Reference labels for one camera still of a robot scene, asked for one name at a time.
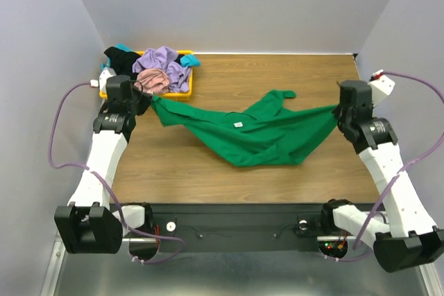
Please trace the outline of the green t-shirt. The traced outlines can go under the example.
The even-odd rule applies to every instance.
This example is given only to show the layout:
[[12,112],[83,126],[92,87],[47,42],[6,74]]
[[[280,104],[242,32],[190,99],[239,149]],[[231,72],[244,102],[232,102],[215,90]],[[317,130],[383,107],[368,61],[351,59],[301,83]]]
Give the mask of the green t-shirt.
[[204,110],[159,96],[151,106],[163,126],[183,125],[237,167],[301,164],[336,127],[334,105],[300,111],[284,106],[291,90],[271,90],[243,112]]

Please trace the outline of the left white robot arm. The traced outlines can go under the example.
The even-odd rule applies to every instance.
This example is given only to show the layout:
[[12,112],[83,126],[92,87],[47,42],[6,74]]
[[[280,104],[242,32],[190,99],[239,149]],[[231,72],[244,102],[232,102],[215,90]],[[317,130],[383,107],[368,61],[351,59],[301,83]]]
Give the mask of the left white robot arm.
[[91,86],[105,89],[105,100],[92,125],[92,145],[80,182],[65,206],[55,210],[58,233],[71,254],[115,254],[123,237],[136,229],[152,231],[153,214],[148,204],[110,208],[117,199],[112,192],[119,160],[151,98],[135,86],[129,76],[117,75]]

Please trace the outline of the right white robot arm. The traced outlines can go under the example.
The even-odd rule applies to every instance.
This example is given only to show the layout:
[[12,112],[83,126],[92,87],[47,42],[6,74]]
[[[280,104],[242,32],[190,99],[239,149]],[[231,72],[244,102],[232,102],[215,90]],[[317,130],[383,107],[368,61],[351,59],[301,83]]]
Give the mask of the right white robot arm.
[[348,200],[329,200],[321,211],[324,230],[346,231],[373,250],[378,264],[396,272],[433,263],[443,254],[443,230],[422,205],[402,161],[391,123],[374,116],[374,107],[391,94],[395,83],[386,76],[365,82],[340,83],[334,115],[338,128],[353,145],[379,193],[369,212]]

